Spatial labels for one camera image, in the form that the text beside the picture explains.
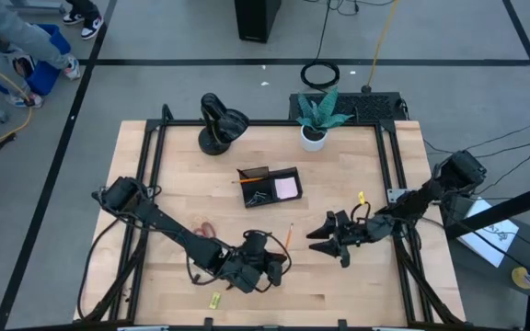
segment wooden tabletop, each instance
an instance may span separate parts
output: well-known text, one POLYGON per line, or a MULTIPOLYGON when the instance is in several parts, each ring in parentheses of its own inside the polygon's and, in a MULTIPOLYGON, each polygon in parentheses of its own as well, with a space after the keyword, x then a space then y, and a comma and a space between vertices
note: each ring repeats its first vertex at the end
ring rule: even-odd
MULTIPOLYGON (((251 126, 228 152, 219 156, 200 151, 200 129, 167 128, 158 177, 163 189, 156 197, 158 206, 189 229, 210 222, 217 236, 230 245, 240 245, 247 229, 273 232, 284 242, 293 223, 289 252, 294 265, 283 276, 282 286, 263 294, 226 291, 227 283, 222 280, 194 286, 185 269, 183 248, 162 234, 152 233, 136 324, 202 325, 205 317, 212 317, 215 325, 323 326, 337 325, 338 319, 347 319, 349 326, 406 325, 391 238, 359 248, 350 246, 348 268, 341 268, 338 259, 308 249, 318 241, 305 238, 322 225, 326 211, 351 211, 358 203, 359 191, 364 191, 372 211, 386 205, 373 128, 333 129, 321 151, 308 153, 300 145, 299 127, 251 126), (236 169, 257 166, 269 166, 270 170, 296 166, 303 197, 245 209, 240 186, 234 183, 238 180, 236 169), (208 305, 215 291, 222 298, 213 310, 208 305)), ((122 123, 108 184, 119 176, 135 177, 143 136, 143 121, 122 123)), ((397 138, 409 188, 418 188, 430 177, 419 123, 397 122, 397 138)), ((387 135, 385 141, 396 187, 387 135)), ((149 151, 145 183, 150 176, 154 143, 149 151)), ((441 221, 434 207, 426 216, 441 221)), ((101 211, 95 237, 112 221, 101 211)), ((452 312, 464 319, 444 230, 424 222, 417 227, 427 281, 452 312)), ((115 279, 124 228, 118 224, 109 231, 93 254, 82 299, 86 312, 93 309, 115 279)), ((281 252, 274 243, 268 243, 267 248, 281 252)), ((412 295, 417 298, 417 288, 410 280, 412 295)), ((121 307, 125 307, 130 290, 130 285, 125 287, 121 307)), ((418 300, 415 303, 417 320, 422 320, 418 300)), ((125 309, 121 309, 121 316, 125 316, 125 309)))

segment white paper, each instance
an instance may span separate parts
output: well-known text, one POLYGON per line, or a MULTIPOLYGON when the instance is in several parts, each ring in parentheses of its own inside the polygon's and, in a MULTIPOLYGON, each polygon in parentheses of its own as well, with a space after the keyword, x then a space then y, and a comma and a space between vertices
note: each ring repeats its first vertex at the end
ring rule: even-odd
MULTIPOLYGON (((485 200, 476 200, 467 211, 466 217, 475 215, 479 212, 489 209, 491 205, 485 200)), ((497 246, 504 252, 508 251, 508 248, 513 242, 514 235, 519 231, 518 226, 509 220, 495 223, 485 228, 477 230, 477 233, 486 238, 491 244, 497 246)), ((504 254, 492 248, 490 245, 485 243, 480 237, 475 234, 464 234, 457 238, 461 243, 466 245, 469 249, 486 259, 491 263, 492 266, 498 267, 504 254)))

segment yellow pencil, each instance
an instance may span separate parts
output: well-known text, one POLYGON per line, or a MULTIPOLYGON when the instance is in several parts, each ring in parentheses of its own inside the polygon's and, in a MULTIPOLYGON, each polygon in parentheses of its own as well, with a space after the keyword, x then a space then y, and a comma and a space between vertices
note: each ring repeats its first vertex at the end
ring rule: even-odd
POLYGON ((290 231, 287 232, 287 238, 285 238, 285 249, 289 249, 290 240, 292 239, 292 230, 294 229, 294 224, 290 224, 290 231))

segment person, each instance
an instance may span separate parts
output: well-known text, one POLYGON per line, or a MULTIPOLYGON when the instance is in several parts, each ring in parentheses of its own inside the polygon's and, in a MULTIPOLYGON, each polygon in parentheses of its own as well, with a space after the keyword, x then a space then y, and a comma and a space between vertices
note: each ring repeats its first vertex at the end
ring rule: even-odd
MULTIPOLYGON (((79 61, 71 54, 61 54, 50 42, 51 36, 38 26, 22 20, 17 13, 7 9, 0 1, 0 37, 8 40, 39 61, 49 63, 62 70, 70 80, 81 76, 79 61)), ((31 92, 24 77, 13 69, 6 57, 0 53, 0 84, 9 91, 7 102, 16 107, 42 106, 43 98, 31 92)))
POLYGON ((98 35, 99 29, 103 25, 103 17, 100 15, 98 7, 91 0, 66 0, 73 5, 71 12, 63 17, 65 25, 74 25, 83 22, 81 38, 90 40, 98 35))

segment black mat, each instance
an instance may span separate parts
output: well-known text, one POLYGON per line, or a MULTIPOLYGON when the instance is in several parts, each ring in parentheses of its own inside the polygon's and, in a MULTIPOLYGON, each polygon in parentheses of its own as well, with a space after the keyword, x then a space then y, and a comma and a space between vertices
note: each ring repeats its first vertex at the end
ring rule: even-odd
MULTIPOLYGON (((305 97, 317 104, 325 95, 322 93, 305 94, 305 97)), ((340 93, 335 106, 335 114, 355 115, 352 122, 376 122, 379 120, 406 120, 403 109, 397 107, 400 100, 398 92, 388 93, 340 93)), ((289 119, 295 120, 302 115, 298 105, 298 95, 290 95, 289 119)))

